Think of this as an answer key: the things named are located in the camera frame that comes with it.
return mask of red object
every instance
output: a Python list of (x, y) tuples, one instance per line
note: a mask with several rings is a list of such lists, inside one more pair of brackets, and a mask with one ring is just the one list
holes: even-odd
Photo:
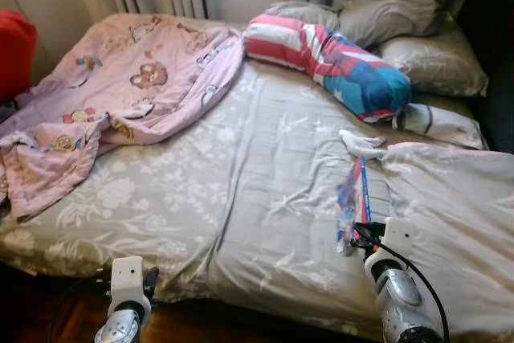
[(0, 103), (30, 86), (37, 33), (20, 13), (0, 11)]

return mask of wrinkled sheet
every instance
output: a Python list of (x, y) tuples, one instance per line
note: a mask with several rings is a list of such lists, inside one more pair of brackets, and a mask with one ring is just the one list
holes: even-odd
[(452, 341), (514, 341), (514, 156), (400, 144), (382, 167), (395, 214), (418, 228), (410, 258), (443, 302)]
[(87, 177), (98, 154), (191, 125), (226, 93), (242, 59), (228, 27), (198, 31), (141, 14), (94, 25), (0, 125), (11, 214), (39, 214)]

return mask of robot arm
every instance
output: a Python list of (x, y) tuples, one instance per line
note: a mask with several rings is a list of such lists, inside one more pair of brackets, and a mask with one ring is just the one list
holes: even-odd
[[(410, 252), (415, 228), (398, 218), (387, 218), (385, 224), (355, 223), (355, 229), (362, 237), (353, 246), (365, 250), (365, 273), (377, 293), (385, 343), (443, 343), (426, 314), (425, 300), (407, 273), (405, 262), (396, 256)], [(381, 243), (398, 253), (392, 255), (370, 241), (379, 236)]]
[(149, 319), (158, 268), (143, 281), (143, 259), (124, 257), (112, 261), (111, 305), (108, 319), (95, 335), (94, 343), (137, 343), (141, 326)]

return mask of spider-man pillow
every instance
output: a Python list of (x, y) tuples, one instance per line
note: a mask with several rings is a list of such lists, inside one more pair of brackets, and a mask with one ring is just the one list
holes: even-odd
[(364, 122), (390, 120), (409, 103), (405, 75), (323, 25), (260, 15), (244, 43), (251, 58), (306, 72)]

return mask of book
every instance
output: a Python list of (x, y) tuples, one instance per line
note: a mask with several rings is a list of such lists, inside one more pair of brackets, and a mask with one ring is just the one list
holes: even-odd
[(336, 251), (338, 253), (349, 254), (352, 250), (352, 239), (359, 239), (359, 234), (353, 229), (353, 223), (371, 221), (365, 167), (364, 157), (358, 157), (346, 181), (337, 187)]

